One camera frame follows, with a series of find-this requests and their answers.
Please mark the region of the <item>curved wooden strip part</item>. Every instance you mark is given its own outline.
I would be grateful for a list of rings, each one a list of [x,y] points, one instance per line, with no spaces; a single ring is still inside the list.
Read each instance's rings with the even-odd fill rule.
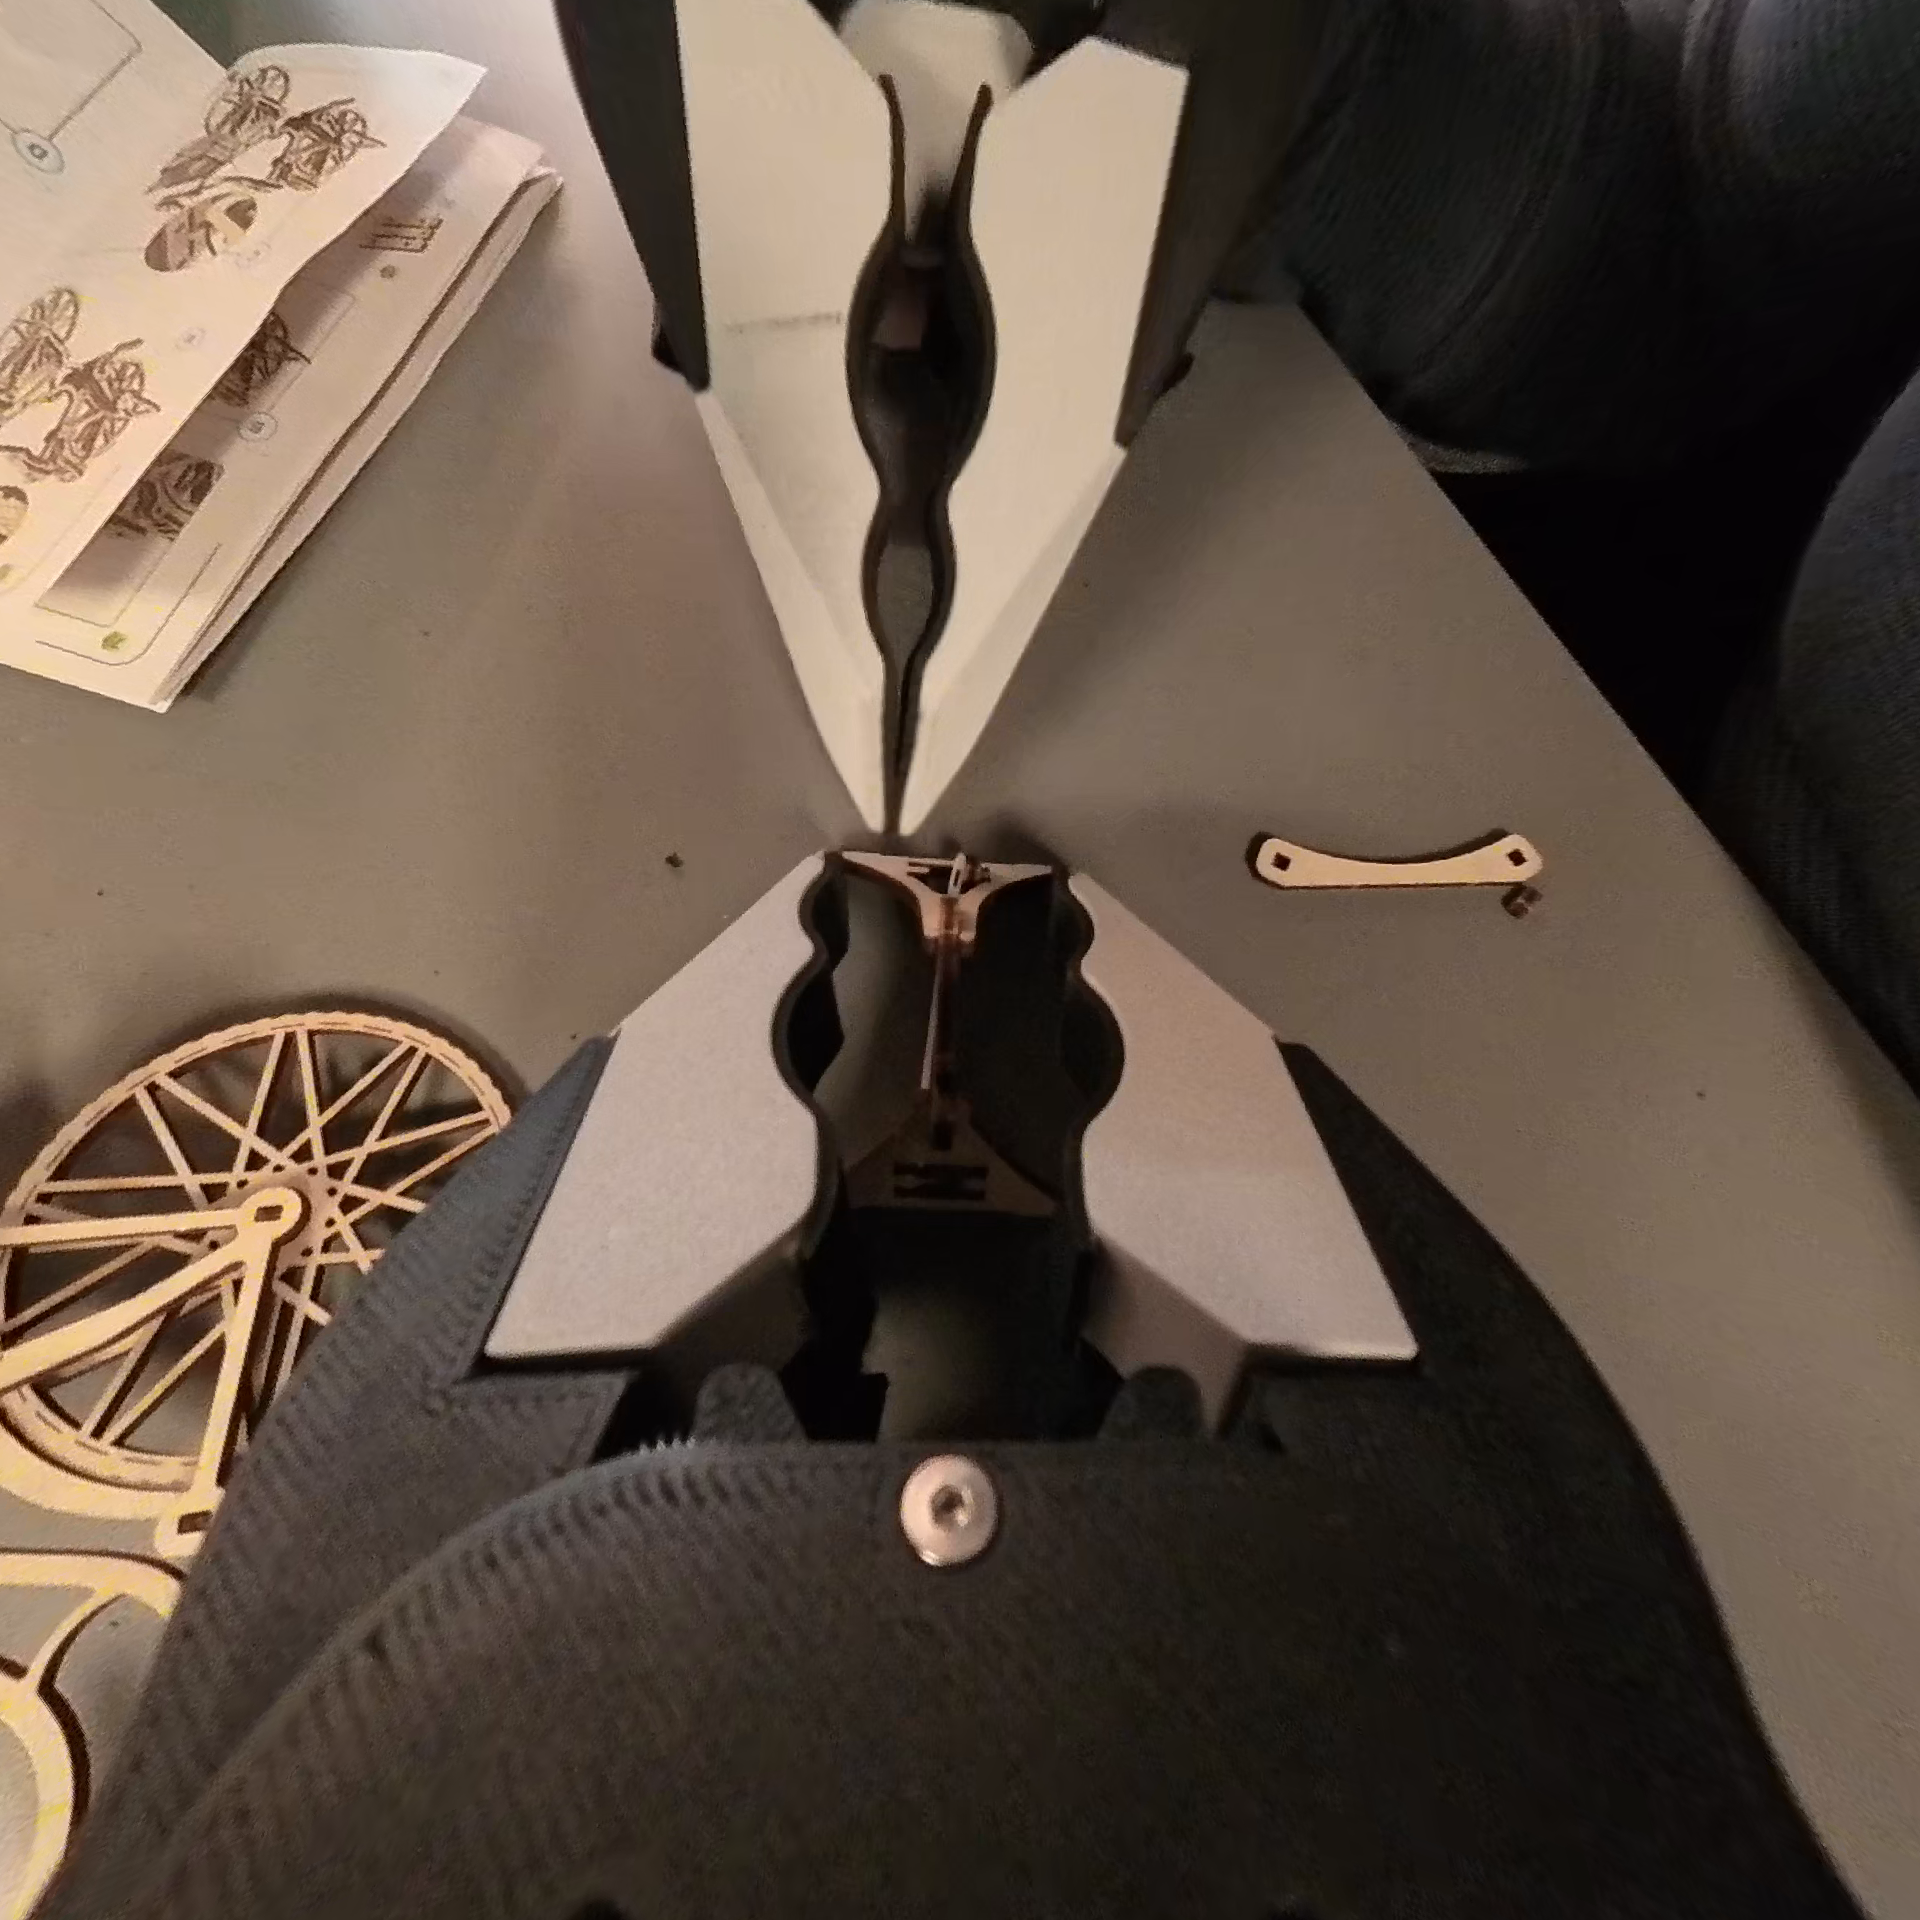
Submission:
[[[1492,890],[1530,901],[1546,857],[1517,833],[1498,833],[1442,853],[1392,857],[1338,855],[1271,833],[1252,841],[1247,869],[1271,890],[1291,893]]]

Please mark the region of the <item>wooden bicycle model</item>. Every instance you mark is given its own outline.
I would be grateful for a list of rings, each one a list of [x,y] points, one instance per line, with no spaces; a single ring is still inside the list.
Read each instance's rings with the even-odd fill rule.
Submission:
[[[234,1466],[512,1098],[456,1039],[320,1007],[132,1067],[3,1213],[5,1916],[106,1762],[76,1649],[176,1609]]]

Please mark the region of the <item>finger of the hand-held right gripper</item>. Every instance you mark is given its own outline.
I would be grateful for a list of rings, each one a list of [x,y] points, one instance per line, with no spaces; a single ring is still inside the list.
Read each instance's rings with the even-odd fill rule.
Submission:
[[[992,379],[947,492],[950,588],[919,673],[902,830],[968,758],[1122,466],[1120,402],[1187,71],[1082,38],[990,100],[956,183]]]
[[[703,298],[696,409],[810,718],[877,830],[880,481],[847,350],[895,225],[893,102],[804,2],[679,5],[679,67]]]

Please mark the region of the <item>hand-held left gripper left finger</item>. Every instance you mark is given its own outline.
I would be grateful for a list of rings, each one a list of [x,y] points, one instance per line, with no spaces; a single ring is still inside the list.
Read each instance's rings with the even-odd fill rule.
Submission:
[[[616,1027],[484,1355],[782,1370],[840,1185],[845,885],[804,855]]]

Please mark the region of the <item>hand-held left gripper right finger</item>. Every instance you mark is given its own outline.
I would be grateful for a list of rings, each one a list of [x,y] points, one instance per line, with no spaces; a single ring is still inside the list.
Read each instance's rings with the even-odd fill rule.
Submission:
[[[1096,881],[1079,971],[1120,1078],[1079,1147],[1087,1341],[1117,1371],[1415,1359],[1416,1340],[1275,1036]]]

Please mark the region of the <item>person's torso in knit sweater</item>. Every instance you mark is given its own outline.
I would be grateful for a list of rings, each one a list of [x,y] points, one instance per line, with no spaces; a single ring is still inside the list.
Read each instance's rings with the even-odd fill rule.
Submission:
[[[1918,1078],[1918,381],[1820,515],[1736,693],[1704,814],[1909,1084]]]

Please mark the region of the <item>paper instruction booklet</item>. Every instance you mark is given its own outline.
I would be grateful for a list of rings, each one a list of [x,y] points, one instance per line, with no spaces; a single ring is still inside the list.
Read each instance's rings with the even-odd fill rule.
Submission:
[[[560,189],[486,69],[3,5],[3,659],[163,714]]]

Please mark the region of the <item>wooden model stand assembly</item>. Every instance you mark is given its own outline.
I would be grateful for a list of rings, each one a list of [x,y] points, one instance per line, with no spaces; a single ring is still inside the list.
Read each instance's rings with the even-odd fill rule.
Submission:
[[[915,910],[930,959],[919,1087],[898,1127],[847,1173],[852,1210],[1044,1218],[1056,1199],[984,1138],[958,1050],[958,986],[987,901],[1048,871],[954,855],[838,853],[838,866],[891,886]]]

